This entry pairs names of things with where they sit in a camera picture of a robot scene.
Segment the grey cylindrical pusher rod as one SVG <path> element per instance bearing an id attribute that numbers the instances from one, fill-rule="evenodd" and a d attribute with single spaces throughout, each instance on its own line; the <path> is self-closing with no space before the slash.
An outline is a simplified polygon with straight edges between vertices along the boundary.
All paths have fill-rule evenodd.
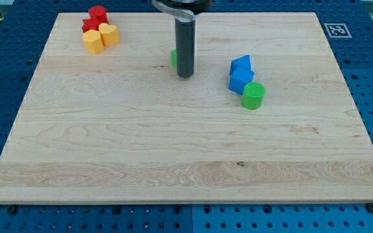
<path id="1" fill-rule="evenodd" d="M 177 75 L 189 78 L 194 73 L 196 22 L 175 17 Z"/>

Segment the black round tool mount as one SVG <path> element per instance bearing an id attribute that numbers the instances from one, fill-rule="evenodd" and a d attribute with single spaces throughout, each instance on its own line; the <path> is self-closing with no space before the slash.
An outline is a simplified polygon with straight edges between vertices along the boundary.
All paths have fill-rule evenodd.
<path id="1" fill-rule="evenodd" d="M 190 10 L 194 14 L 200 14 L 207 11 L 212 6 L 212 0 L 163 0 L 167 5 Z"/>

